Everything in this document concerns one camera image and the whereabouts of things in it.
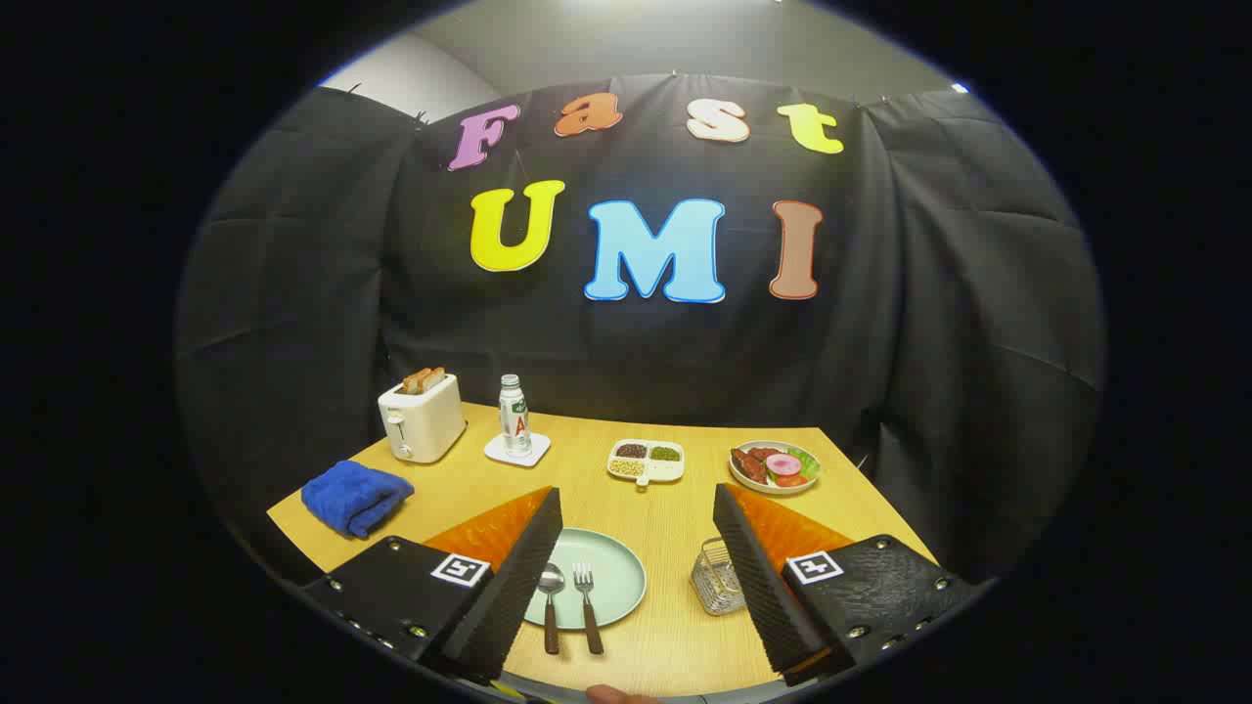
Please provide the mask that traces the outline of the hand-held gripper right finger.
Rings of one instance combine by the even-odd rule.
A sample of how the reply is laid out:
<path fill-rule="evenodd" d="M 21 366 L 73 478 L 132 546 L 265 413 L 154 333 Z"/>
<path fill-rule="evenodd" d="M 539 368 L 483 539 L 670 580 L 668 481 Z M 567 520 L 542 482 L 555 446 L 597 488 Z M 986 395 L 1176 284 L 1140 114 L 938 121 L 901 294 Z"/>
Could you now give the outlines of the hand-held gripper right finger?
<path fill-rule="evenodd" d="M 714 524 L 766 659 L 788 685 L 868 666 L 977 594 L 895 536 L 854 541 L 737 485 L 717 485 Z"/>

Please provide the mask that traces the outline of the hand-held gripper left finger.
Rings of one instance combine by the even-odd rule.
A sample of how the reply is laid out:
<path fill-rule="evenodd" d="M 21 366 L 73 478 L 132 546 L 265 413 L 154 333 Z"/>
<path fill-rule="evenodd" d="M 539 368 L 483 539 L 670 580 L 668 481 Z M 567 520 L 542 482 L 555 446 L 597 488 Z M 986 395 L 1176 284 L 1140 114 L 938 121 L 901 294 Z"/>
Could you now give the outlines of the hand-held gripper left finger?
<path fill-rule="evenodd" d="M 563 529 L 545 486 L 442 534 L 386 536 L 300 593 L 381 651 L 447 676 L 500 676 Z"/>

